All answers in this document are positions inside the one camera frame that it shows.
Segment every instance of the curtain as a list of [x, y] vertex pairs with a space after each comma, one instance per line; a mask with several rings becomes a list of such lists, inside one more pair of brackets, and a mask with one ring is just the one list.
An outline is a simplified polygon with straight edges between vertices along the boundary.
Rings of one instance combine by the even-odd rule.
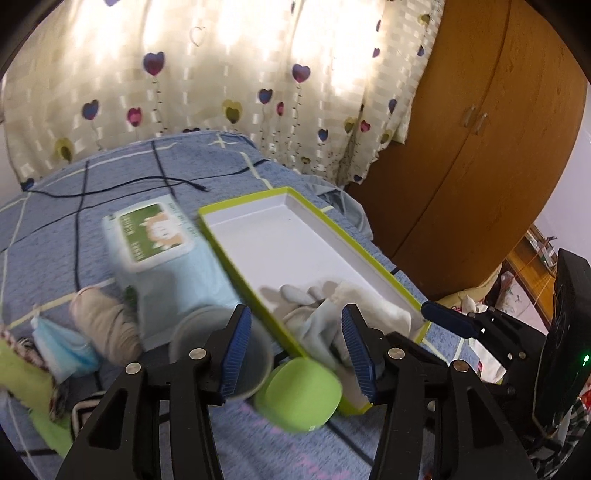
[[5, 76], [12, 164], [31, 184], [98, 151], [218, 129], [300, 173], [361, 182], [396, 131], [404, 141], [442, 11], [443, 0], [65, 0]]

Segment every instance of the green cup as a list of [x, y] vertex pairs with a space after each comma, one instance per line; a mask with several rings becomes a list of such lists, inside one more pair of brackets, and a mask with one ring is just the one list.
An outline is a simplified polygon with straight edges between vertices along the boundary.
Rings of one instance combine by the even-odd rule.
[[332, 371], [300, 357], [273, 370], [255, 396], [255, 407], [286, 432], [305, 433], [328, 421], [342, 394], [343, 387]]

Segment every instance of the wardrobe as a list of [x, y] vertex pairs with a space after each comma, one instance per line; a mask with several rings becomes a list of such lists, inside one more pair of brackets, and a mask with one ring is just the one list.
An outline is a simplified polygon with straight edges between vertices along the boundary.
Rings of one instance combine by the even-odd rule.
[[407, 142], [348, 190], [427, 297], [478, 286], [523, 237], [569, 159], [586, 88], [525, 0], [446, 0]]

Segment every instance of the silver screw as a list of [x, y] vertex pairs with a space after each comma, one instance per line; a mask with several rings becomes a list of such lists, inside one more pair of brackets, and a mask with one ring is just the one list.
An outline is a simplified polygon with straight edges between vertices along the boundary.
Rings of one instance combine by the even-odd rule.
[[205, 348], [194, 348], [189, 352], [189, 357], [193, 360], [201, 360], [202, 358], [205, 358], [206, 355], [207, 350], [205, 350]]
[[142, 366], [138, 362], [130, 363], [125, 367], [125, 373], [129, 375], [135, 375], [140, 370], [142, 370]]
[[406, 355], [406, 353], [404, 353], [404, 350], [401, 348], [391, 348], [388, 350], [388, 356], [390, 358], [394, 358], [395, 360], [402, 360], [404, 355]]
[[468, 365], [468, 362], [465, 362], [464, 360], [456, 360], [453, 363], [453, 368], [455, 368], [458, 372], [465, 373], [470, 370], [470, 365]]

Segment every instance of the white wall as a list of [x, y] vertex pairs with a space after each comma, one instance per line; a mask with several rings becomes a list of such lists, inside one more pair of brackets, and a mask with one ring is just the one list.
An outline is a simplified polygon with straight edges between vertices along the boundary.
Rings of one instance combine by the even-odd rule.
[[591, 85], [573, 152], [535, 225], [545, 236], [558, 237], [555, 247], [591, 262]]
[[4, 125], [0, 124], [0, 206], [21, 191], [17, 178], [8, 163]]

